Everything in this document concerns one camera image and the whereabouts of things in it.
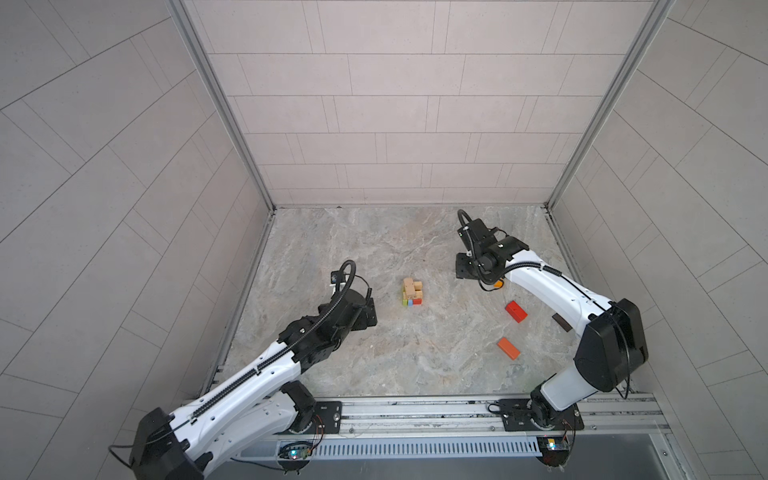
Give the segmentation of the plain beige wood block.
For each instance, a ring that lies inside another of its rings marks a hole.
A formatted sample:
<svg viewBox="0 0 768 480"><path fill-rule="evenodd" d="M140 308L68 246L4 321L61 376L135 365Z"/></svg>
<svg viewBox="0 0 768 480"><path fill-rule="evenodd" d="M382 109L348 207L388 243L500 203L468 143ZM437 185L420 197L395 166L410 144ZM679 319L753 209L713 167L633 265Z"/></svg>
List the plain beige wood block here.
<svg viewBox="0 0 768 480"><path fill-rule="evenodd" d="M414 299L416 297L415 283L410 277L403 280L403 294L407 299Z"/></svg>

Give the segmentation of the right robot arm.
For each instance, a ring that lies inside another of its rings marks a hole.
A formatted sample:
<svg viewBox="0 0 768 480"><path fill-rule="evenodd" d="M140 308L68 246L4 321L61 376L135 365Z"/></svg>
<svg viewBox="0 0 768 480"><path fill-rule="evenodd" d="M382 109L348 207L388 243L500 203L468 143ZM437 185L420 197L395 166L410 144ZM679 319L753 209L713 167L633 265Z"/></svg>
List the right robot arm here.
<svg viewBox="0 0 768 480"><path fill-rule="evenodd" d="M562 425L563 413L597 392L608 393L649 358L639 308L627 299L613 301L568 278L513 236L498 239L499 228L488 228L460 209L457 233L465 251L456 256L456 276L495 291L512 282L554 310L558 321L579 338L573 360L534 388L524 413L541 430Z"/></svg>

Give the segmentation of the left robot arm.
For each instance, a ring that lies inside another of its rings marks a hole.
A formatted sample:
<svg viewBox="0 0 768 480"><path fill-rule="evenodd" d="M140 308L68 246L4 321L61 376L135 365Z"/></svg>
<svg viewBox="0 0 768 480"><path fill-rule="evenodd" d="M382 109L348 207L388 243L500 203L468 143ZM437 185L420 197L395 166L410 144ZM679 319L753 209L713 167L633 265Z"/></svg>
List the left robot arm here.
<svg viewBox="0 0 768 480"><path fill-rule="evenodd" d="M350 332L377 323L370 292L337 291L318 310L291 322L256 360L202 397L171 413L146 414L128 460L134 476L204 479L263 438L305 431L316 401L300 376Z"/></svg>

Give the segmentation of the dark brown wood block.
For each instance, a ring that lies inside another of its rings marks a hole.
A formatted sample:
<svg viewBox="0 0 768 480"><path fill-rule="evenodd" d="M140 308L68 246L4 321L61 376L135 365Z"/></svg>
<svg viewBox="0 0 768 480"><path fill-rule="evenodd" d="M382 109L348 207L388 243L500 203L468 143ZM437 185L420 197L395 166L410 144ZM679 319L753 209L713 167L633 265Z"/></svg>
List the dark brown wood block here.
<svg viewBox="0 0 768 480"><path fill-rule="evenodd" d="M572 330L572 326L558 313L552 315L552 319L566 332Z"/></svg>

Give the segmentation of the left controller board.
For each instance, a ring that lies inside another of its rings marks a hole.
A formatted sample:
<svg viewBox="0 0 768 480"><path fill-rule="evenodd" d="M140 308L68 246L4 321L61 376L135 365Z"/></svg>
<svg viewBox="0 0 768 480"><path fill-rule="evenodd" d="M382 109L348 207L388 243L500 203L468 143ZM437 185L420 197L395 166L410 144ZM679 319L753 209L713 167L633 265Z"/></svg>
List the left controller board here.
<svg viewBox="0 0 768 480"><path fill-rule="evenodd" d="M314 446L310 442L293 442L280 447L277 453L279 463L309 461L313 454Z"/></svg>

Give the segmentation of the controller board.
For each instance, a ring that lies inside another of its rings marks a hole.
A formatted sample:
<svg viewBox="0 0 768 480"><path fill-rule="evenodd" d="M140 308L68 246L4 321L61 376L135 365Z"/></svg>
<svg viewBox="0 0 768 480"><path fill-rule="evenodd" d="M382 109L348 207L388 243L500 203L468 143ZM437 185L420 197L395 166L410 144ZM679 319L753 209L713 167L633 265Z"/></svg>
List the controller board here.
<svg viewBox="0 0 768 480"><path fill-rule="evenodd" d="M314 446L310 442L293 442L280 447L277 453L279 463L309 461L313 454Z"/></svg>
<svg viewBox="0 0 768 480"><path fill-rule="evenodd" d="M564 466L571 454L571 446L564 437L537 437L537 445L541 452L538 460L548 467Z"/></svg>

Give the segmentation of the right controller board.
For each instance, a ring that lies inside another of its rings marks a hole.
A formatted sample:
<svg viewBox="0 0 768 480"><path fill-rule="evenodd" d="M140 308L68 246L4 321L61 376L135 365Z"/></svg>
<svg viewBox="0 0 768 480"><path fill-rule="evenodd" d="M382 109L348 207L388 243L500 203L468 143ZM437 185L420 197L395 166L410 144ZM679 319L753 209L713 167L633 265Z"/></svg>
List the right controller board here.
<svg viewBox="0 0 768 480"><path fill-rule="evenodd" d="M571 454L571 446L564 437L537 437L537 445L541 452L538 460L548 467L564 466Z"/></svg>

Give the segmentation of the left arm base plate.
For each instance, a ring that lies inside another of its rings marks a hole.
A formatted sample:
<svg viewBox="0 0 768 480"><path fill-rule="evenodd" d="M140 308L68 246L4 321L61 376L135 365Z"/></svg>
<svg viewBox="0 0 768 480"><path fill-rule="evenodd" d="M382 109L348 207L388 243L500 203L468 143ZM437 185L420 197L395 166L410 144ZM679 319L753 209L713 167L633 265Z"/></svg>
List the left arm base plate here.
<svg viewBox="0 0 768 480"><path fill-rule="evenodd" d="M283 434L316 435L323 430L325 434L338 434L342 419L340 401L320 401L312 409L301 407L297 417Z"/></svg>

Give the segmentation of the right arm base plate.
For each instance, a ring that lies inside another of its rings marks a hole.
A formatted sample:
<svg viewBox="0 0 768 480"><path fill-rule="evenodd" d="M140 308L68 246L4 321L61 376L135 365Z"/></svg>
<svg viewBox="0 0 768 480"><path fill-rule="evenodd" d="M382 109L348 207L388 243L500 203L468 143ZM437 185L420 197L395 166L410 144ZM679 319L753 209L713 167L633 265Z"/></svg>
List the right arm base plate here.
<svg viewBox="0 0 768 480"><path fill-rule="evenodd" d="M581 431L585 428L577 405L568 409L548 414L546 420L539 422L530 407L529 399L500 399L487 405L487 412L501 418L506 432L518 431Z"/></svg>

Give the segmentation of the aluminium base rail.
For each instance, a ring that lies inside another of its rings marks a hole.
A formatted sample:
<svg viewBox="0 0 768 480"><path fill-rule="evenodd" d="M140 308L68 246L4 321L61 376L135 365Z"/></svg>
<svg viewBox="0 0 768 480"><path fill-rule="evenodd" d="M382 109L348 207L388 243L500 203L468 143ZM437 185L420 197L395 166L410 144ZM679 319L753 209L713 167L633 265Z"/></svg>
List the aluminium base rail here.
<svg viewBox="0 0 768 480"><path fill-rule="evenodd" d="M486 409L498 400L488 396L346 397L317 402L342 403L340 431L327 435L425 436L433 432L438 436L467 436L477 432L506 432L501 418ZM669 429L661 407L651 394L632 394L624 400L616 393L598 393L574 405L583 418L583 430L588 432L635 434ZM518 432L545 436L570 434L575 430Z"/></svg>

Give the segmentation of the aluminium right corner post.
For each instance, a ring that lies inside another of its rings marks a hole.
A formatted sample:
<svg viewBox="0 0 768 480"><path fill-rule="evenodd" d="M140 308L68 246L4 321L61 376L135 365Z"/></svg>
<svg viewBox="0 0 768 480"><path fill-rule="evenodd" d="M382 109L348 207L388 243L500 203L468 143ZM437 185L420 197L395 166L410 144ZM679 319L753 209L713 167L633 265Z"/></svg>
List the aluminium right corner post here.
<svg viewBox="0 0 768 480"><path fill-rule="evenodd" d="M545 207L552 212L655 39L675 0L654 1Z"/></svg>

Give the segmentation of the aluminium corner post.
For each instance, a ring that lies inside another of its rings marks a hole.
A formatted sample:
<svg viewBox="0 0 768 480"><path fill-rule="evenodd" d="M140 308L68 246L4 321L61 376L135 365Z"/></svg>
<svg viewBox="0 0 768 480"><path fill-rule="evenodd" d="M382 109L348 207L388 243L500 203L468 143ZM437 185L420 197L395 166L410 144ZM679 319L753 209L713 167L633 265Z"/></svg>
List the aluminium corner post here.
<svg viewBox="0 0 768 480"><path fill-rule="evenodd" d="M655 39L675 0L654 1L545 207L552 212Z"/></svg>
<svg viewBox="0 0 768 480"><path fill-rule="evenodd" d="M201 37L195 30L189 10L185 2L180 0L169 0L167 1L167 5L170 16L179 31L182 41L188 48L202 83L220 115L222 124L253 178L257 190L267 206L269 216L272 217L276 211L276 205L269 194L262 175L258 171L258 167L247 145L245 137L237 124L234 111L222 89L212 62L205 51Z"/></svg>

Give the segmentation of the aluminium left corner post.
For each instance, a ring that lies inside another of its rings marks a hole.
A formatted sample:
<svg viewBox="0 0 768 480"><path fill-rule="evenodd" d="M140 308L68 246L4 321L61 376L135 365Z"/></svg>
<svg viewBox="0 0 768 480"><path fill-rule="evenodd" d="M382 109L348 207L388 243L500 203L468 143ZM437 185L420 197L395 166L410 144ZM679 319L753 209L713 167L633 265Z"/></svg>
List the aluminium left corner post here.
<svg viewBox="0 0 768 480"><path fill-rule="evenodd" d="M272 217L276 211L276 205L269 194L262 175L258 171L258 167L247 145L245 137L237 124L234 111L222 89L212 62L205 51L201 37L195 30L189 10L185 2L180 0L169 0L167 1L167 5L170 16L179 31L182 41L188 48L202 83L220 115L222 124L253 178L257 190L267 206L269 216Z"/></svg>

